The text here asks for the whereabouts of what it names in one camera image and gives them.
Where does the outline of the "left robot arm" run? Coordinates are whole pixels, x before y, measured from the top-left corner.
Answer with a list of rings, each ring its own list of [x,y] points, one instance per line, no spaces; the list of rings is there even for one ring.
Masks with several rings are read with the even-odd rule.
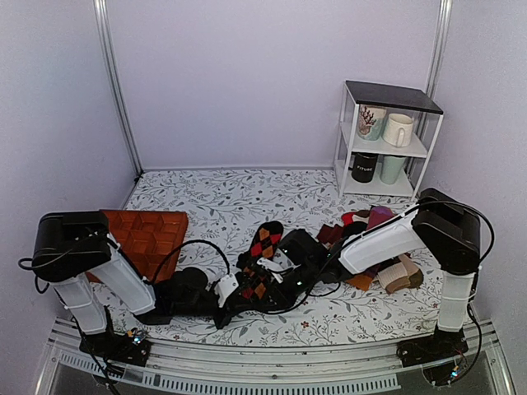
[[[176,316],[207,316],[218,329],[246,308],[233,274],[214,287],[195,267],[176,271],[188,227],[182,211],[74,211],[39,222],[30,269],[47,281],[105,357],[123,348],[92,294],[93,279],[110,288],[137,321],[167,325]]]

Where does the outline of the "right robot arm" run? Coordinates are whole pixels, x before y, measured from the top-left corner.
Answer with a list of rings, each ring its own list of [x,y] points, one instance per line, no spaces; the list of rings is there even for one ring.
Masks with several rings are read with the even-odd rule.
[[[444,358],[456,348],[473,284],[486,254],[481,250],[481,225],[487,218],[475,208],[434,188],[416,204],[393,215],[372,207],[366,218],[346,224],[335,238],[314,239],[302,229],[289,232],[281,252],[294,263],[273,289],[277,310],[293,309],[301,293],[316,283],[354,280],[372,268],[415,249],[427,249],[443,272],[441,304],[426,352]]]

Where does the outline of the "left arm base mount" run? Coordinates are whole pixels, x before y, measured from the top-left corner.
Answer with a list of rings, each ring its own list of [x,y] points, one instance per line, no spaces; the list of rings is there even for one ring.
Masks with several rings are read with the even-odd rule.
[[[99,356],[105,361],[145,367],[151,347],[146,331],[132,328],[125,333],[117,333],[109,321],[102,333],[82,334],[80,351]]]

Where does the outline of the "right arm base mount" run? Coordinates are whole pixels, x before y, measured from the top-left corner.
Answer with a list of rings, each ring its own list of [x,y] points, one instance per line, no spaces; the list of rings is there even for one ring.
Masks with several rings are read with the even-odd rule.
[[[448,359],[443,365],[422,370],[425,380],[434,387],[452,384],[462,375],[467,361],[464,353],[469,350],[464,330],[445,332],[435,328],[430,336],[401,341],[397,344],[396,355],[403,367],[425,365]]]

